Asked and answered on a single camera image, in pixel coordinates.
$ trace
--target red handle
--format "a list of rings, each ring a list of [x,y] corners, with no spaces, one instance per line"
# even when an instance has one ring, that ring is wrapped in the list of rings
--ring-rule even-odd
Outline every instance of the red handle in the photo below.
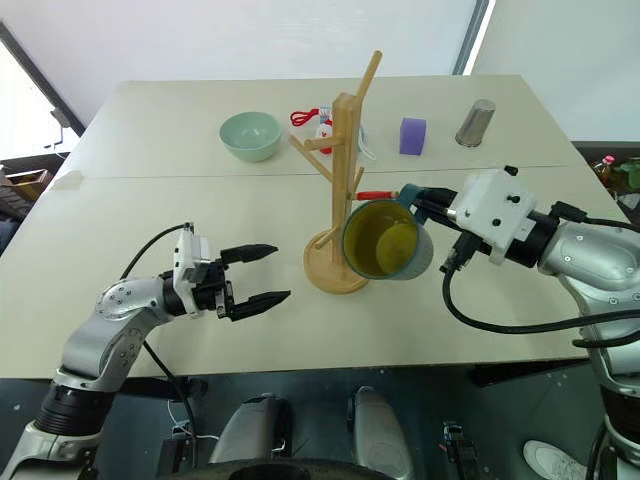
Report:
[[[397,196],[398,192],[358,192],[356,193],[356,200],[379,200],[381,198],[396,198]]]

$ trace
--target wooden stand base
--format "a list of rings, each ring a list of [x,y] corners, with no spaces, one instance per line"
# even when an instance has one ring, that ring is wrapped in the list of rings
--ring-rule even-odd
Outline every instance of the wooden stand base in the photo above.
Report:
[[[369,280],[361,277],[343,262],[331,261],[331,249],[334,240],[316,248],[318,240],[330,230],[320,232],[304,249],[304,271],[316,287],[328,293],[352,293],[364,287]]]

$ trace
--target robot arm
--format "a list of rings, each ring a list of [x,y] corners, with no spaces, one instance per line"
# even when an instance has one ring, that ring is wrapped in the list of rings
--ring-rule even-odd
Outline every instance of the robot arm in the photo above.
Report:
[[[180,231],[172,271],[122,279],[100,295],[91,317],[67,341],[40,412],[25,427],[0,480],[30,472],[44,477],[54,470],[62,471],[63,478],[90,476],[113,398],[155,327],[204,310],[235,321],[289,296],[289,291],[267,292],[235,304],[224,274],[229,264],[258,260],[277,248],[245,245],[223,250],[220,259],[211,261],[206,239],[192,228],[186,224]]]
[[[617,456],[613,470],[619,479],[636,478],[640,475],[640,233],[619,222],[595,222],[586,212],[561,202],[549,214],[536,212],[535,199],[515,181],[516,173],[507,167],[470,177],[460,193],[407,185],[399,199],[417,207],[418,220],[431,219],[461,232],[441,267],[445,303],[456,318],[507,334],[580,326],[584,340],[574,345],[588,348],[601,385],[605,425]],[[582,318],[508,327],[466,317],[451,300],[451,278],[476,251],[498,265],[508,259],[526,267],[537,265],[541,273],[557,277],[576,300]]]

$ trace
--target mug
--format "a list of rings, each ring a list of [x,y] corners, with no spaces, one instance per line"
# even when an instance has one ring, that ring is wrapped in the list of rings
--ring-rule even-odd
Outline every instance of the mug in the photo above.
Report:
[[[372,200],[348,218],[342,249],[357,274],[375,280],[410,280],[421,275],[433,258],[433,242],[409,204]]]

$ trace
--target shoe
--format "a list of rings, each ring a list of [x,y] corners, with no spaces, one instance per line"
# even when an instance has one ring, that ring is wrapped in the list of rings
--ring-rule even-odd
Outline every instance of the shoe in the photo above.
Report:
[[[587,467],[548,443],[529,440],[522,453],[527,465],[547,480],[584,480],[587,474]]]

